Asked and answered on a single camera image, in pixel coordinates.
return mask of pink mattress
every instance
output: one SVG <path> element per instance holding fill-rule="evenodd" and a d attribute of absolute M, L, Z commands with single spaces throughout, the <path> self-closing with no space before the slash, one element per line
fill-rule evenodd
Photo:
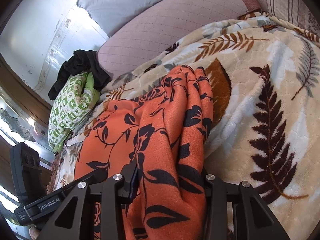
<path fill-rule="evenodd" d="M 113 35 L 100 48 L 98 59 L 101 67 L 116 78 L 201 26 L 236 19 L 258 8 L 257 0 L 163 0 Z"/>

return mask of patterned fabric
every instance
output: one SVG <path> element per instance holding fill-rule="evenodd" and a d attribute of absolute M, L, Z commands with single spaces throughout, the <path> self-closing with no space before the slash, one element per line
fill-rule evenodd
<path fill-rule="evenodd" d="M 203 26 L 128 73 L 136 76 L 132 81 L 109 83 L 65 149 L 78 155 L 75 145 L 110 99 L 145 95 L 177 65 L 202 66 L 214 103 L 206 170 L 226 182 L 249 181 L 290 239 L 306 240 L 320 217 L 319 37 L 274 16 L 253 15 Z M 68 161 L 70 176 L 75 163 Z"/>
<path fill-rule="evenodd" d="M 175 67 L 149 93 L 109 101 L 83 142 L 75 179 L 95 169 L 111 177 L 136 158 L 140 187 L 123 210 L 126 239 L 198 239 L 205 210 L 203 143 L 212 117 L 204 69 Z"/>
<path fill-rule="evenodd" d="M 54 152 L 62 149 L 63 141 L 91 111 L 98 97 L 99 92 L 93 88 L 92 73 L 69 77 L 53 103 L 49 118 L 49 146 Z"/>
<path fill-rule="evenodd" d="M 320 26 L 302 0 L 267 0 L 271 15 L 320 36 Z"/>

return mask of white wall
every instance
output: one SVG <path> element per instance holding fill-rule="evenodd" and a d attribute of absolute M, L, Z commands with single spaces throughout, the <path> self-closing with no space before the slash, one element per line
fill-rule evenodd
<path fill-rule="evenodd" d="M 0 36 L 0 52 L 12 70 L 50 104 L 53 101 L 49 100 L 47 93 L 56 80 L 63 61 L 72 56 L 73 50 L 97 50 L 107 39 L 106 34 L 89 18 L 84 9 L 74 8 L 73 14 L 71 13 L 76 1 L 23 0 Z M 79 28 L 79 23 L 86 22 L 79 34 L 78 30 L 70 31 L 66 24 L 68 14 L 74 15 L 77 10 L 83 10 L 84 13 L 81 12 L 80 17 L 73 16 L 72 20 L 77 19 L 78 24 L 73 22 L 71 25 Z M 58 32 L 65 32 L 65 39 L 53 53 L 59 60 L 53 57 L 50 61 L 48 58 L 52 54 L 53 39 Z"/>
<path fill-rule="evenodd" d="M 23 0 L 0 36 L 0 52 L 18 76 L 34 88 L 49 45 L 74 0 Z"/>

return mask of green pillowcase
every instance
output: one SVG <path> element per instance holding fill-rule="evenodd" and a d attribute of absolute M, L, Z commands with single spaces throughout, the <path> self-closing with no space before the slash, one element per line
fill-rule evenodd
<path fill-rule="evenodd" d="M 93 88 L 93 75 L 70 76 L 53 103 L 49 119 L 49 146 L 60 152 L 64 140 L 92 110 L 100 93 Z"/>

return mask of orange blanket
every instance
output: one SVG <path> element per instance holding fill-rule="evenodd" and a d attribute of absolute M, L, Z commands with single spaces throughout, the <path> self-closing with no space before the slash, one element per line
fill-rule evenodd
<path fill-rule="evenodd" d="M 126 238 L 198 239 L 205 210 L 203 143 L 213 117 L 202 67 L 177 66 L 133 100 L 111 100 L 87 135 L 75 179 L 94 169 L 111 177 L 137 157 L 138 196 L 123 210 Z M 100 238 L 96 204 L 95 238 Z"/>

